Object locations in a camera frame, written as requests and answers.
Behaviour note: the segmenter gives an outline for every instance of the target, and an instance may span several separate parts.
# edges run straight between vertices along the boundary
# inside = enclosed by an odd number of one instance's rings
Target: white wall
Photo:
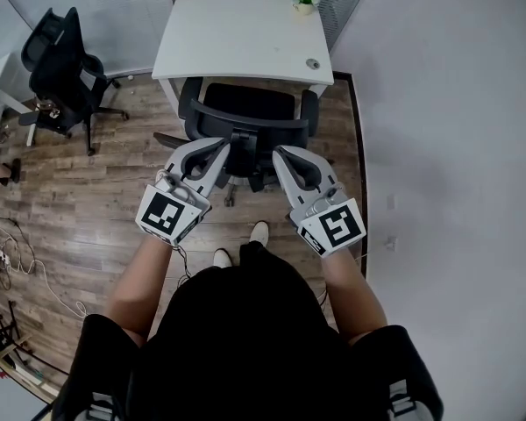
[[[333,52],[364,130],[369,280],[446,420],[526,413],[526,0],[362,0]],[[387,210],[395,194],[396,209]]]
[[[0,421],[27,421],[45,403],[9,378],[0,378]]]
[[[12,53],[0,87],[17,100],[29,100],[33,93],[29,89],[29,72],[21,62],[21,49],[31,34],[29,26],[11,7],[8,0],[0,0],[0,58]]]

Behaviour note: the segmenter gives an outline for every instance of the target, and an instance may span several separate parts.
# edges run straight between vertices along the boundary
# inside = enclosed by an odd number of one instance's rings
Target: person's arm
[[[105,317],[139,346],[148,340],[171,256],[170,245],[145,236],[107,301]]]
[[[322,268],[337,328],[350,345],[387,325],[380,302],[347,248],[323,259]]]

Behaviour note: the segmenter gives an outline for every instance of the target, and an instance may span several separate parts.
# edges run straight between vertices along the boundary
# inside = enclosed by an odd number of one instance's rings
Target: white shoe
[[[269,243],[269,225],[264,221],[259,221],[253,228],[249,241],[258,241],[261,245],[267,246]]]
[[[212,260],[214,267],[228,268],[231,267],[231,259],[225,249],[217,249],[214,252],[214,259]]]

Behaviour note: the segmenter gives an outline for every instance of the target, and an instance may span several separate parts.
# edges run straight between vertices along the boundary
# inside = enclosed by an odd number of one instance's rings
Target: plant pot
[[[295,7],[296,12],[301,16],[308,16],[314,10],[313,4],[292,4]]]

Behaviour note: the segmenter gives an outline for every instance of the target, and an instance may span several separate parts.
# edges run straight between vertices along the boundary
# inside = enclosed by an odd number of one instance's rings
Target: black shirt
[[[283,413],[387,420],[399,410],[401,391],[390,389],[401,381],[412,401],[403,407],[420,401],[442,417],[405,329],[379,329],[349,347],[287,262],[254,242],[240,256],[240,267],[208,268],[181,285],[142,348],[108,318],[88,316],[53,420],[92,406],[121,420]]]

